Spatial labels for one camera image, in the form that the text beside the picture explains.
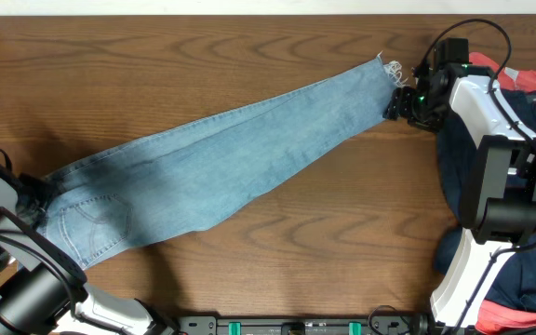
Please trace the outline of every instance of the back pocket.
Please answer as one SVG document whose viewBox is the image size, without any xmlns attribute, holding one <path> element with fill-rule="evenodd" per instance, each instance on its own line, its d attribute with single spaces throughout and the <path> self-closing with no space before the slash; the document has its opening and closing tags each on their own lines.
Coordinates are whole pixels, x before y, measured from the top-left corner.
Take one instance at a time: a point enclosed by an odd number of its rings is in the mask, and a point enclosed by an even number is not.
<svg viewBox="0 0 536 335">
<path fill-rule="evenodd" d="M 88 267 L 131 230 L 131 205 L 117 194 L 94 197 L 60 211 L 61 234 Z"/>
</svg>

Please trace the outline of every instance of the red cloth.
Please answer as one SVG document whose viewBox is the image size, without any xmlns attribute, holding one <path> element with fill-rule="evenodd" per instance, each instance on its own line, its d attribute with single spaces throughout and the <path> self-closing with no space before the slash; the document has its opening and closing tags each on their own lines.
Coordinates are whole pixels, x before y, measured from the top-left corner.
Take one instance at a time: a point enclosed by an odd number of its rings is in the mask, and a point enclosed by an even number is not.
<svg viewBox="0 0 536 335">
<path fill-rule="evenodd" d="M 514 328 L 536 326 L 536 313 L 515 311 L 495 302 L 483 301 L 476 329 L 485 334 L 500 334 Z"/>
<path fill-rule="evenodd" d="M 471 52 L 469 61 L 474 65 L 489 66 L 493 71 L 498 71 L 500 67 L 498 63 L 479 52 Z M 502 70 L 498 80 L 501 88 L 525 92 L 536 91 L 536 71 L 518 71 L 505 68 Z"/>
</svg>

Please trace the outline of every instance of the white wall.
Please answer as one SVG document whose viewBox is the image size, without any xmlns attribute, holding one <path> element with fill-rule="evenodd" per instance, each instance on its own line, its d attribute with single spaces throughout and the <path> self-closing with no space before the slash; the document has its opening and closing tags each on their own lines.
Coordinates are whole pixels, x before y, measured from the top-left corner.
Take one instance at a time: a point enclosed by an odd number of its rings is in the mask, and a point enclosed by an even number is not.
<svg viewBox="0 0 536 335">
<path fill-rule="evenodd" d="M 536 0 L 0 0 L 0 15 L 536 14 Z"/>
</svg>

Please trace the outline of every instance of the brown tabletop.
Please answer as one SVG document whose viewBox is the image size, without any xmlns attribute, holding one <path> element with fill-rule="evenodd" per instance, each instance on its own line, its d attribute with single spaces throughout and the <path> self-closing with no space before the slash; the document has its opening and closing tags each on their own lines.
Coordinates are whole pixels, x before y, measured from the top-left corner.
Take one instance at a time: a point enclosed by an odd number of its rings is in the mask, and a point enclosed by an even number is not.
<svg viewBox="0 0 536 335">
<path fill-rule="evenodd" d="M 498 16 L 536 70 L 536 16 Z M 338 74 L 383 51 L 407 74 L 464 16 L 0 18 L 0 146 L 15 172 L 65 164 Z M 470 25 L 471 50 L 502 38 Z M 87 270 L 174 315 L 366 315 L 427 309 L 436 244 L 456 220 L 435 136 L 385 122 L 231 219 Z"/>
</svg>

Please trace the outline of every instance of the dark blue denim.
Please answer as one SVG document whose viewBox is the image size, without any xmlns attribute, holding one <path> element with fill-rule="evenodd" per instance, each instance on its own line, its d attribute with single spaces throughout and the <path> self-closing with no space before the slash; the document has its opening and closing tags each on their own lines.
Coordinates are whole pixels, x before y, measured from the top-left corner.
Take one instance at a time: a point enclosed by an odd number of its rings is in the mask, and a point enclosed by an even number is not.
<svg viewBox="0 0 536 335">
<path fill-rule="evenodd" d="M 536 132 L 536 92 L 504 90 L 502 93 L 520 120 Z M 457 218 L 462 184 L 475 152 L 464 123 L 457 115 L 451 116 L 437 135 L 437 159 L 444 194 Z M 460 236 L 460 230 L 454 230 L 441 241 L 435 257 L 438 271 L 448 270 Z M 496 277 L 486 299 L 512 309 L 536 312 L 536 249 L 513 256 Z"/>
</svg>

